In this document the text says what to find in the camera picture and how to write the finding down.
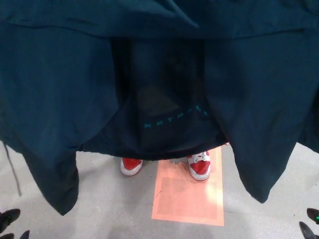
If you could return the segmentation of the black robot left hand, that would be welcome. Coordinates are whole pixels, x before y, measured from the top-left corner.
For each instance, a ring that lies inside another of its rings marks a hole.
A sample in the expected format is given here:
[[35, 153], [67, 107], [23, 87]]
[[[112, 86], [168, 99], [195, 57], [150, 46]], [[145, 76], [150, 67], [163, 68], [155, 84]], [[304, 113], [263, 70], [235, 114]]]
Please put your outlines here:
[[[2, 234], [8, 226], [16, 221], [20, 216], [20, 209], [11, 209], [0, 214], [0, 233]], [[25, 231], [20, 239], [29, 239], [30, 231]], [[9, 233], [2, 235], [0, 239], [14, 239], [14, 234]]]

